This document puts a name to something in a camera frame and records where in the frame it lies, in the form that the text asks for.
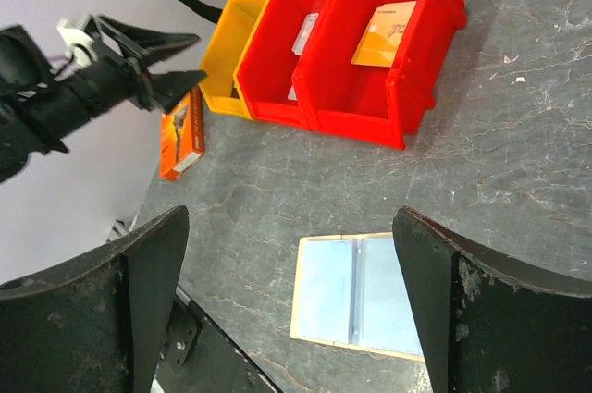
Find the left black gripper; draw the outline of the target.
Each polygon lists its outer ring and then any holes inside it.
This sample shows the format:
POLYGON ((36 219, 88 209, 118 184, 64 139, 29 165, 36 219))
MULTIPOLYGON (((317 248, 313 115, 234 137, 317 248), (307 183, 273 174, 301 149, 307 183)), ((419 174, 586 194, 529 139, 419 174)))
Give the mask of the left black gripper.
POLYGON ((124 56, 104 42, 91 44, 89 50, 95 59, 79 71, 78 94, 92 111, 107 111, 130 100, 140 109, 158 108, 169 114, 207 77, 202 70, 151 75, 145 66, 166 61, 191 48, 200 41, 197 34, 148 30, 105 15, 96 19, 102 34, 111 38, 124 56))

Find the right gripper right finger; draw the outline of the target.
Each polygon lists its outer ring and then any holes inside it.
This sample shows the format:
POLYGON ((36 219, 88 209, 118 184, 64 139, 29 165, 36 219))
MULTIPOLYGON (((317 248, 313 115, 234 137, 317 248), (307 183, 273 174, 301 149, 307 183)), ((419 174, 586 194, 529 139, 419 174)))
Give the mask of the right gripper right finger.
POLYGON ((403 206, 395 250, 435 392, 588 392, 591 284, 403 206))

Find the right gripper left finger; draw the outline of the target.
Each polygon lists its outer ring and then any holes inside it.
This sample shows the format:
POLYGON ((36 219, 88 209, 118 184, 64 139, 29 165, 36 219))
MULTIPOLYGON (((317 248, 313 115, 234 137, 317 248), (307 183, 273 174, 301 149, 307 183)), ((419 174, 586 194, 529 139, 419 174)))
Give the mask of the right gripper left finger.
POLYGON ((177 206, 2 284, 2 391, 150 391, 189 230, 177 206))

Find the beige leather card holder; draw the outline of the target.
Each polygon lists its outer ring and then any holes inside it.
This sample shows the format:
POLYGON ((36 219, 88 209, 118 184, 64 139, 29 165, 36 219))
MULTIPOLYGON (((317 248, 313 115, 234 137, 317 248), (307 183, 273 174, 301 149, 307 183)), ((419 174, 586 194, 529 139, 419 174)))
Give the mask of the beige leather card holder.
POLYGON ((393 235, 300 239, 290 336, 421 362, 393 235))

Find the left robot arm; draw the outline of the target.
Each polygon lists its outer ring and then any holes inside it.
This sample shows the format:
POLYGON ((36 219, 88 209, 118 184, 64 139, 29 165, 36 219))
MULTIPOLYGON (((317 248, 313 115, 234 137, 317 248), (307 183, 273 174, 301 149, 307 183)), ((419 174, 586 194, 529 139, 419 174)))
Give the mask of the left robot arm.
POLYGON ((129 101, 164 114, 206 76, 202 70, 153 74, 149 68, 200 41, 193 33, 152 31, 105 15, 61 21, 68 58, 54 68, 21 25, 1 31, 1 179, 32 153, 65 154, 72 132, 129 101))

